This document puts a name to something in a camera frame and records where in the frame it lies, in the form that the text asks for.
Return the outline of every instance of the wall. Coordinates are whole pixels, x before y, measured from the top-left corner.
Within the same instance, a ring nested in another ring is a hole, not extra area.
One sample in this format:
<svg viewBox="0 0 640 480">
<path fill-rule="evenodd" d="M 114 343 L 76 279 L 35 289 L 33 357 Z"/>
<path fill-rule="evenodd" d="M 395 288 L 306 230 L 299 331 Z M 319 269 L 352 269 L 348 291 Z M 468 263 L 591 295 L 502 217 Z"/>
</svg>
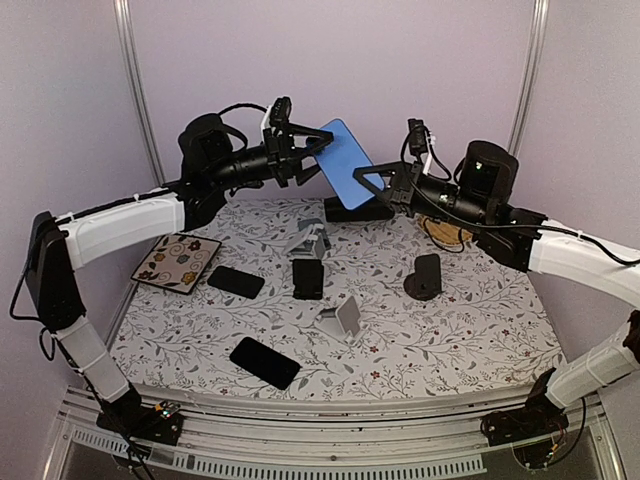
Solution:
<svg viewBox="0 0 640 480">
<path fill-rule="evenodd" d="M 542 64 L 519 158 L 516 205 L 640 248 L 640 3 L 551 2 Z M 534 277 L 569 359 L 609 336 L 631 308 Z M 603 390 L 628 478 L 640 478 L 640 375 Z"/>
<path fill-rule="evenodd" d="M 75 381 L 61 357 L 54 364 L 43 358 L 37 324 L 7 314 L 31 220 L 152 185 L 113 2 L 2 2 L 0 65 L 0 478 L 27 480 L 41 475 L 53 418 Z M 103 334 L 141 255 L 130 249 L 80 272 L 90 318 Z M 32 312 L 23 297 L 19 312 Z"/>
<path fill-rule="evenodd" d="M 422 117 L 451 169 L 467 143 L 506 145 L 533 2 L 286 0 L 132 2 L 145 93 L 160 157 L 179 175 L 176 138 L 189 121 L 237 102 L 288 95 L 292 121 L 345 120 L 377 163 L 398 159 L 407 118 Z M 260 114 L 228 121 L 259 141 Z M 329 196 L 272 182 L 257 197 Z"/>
</svg>

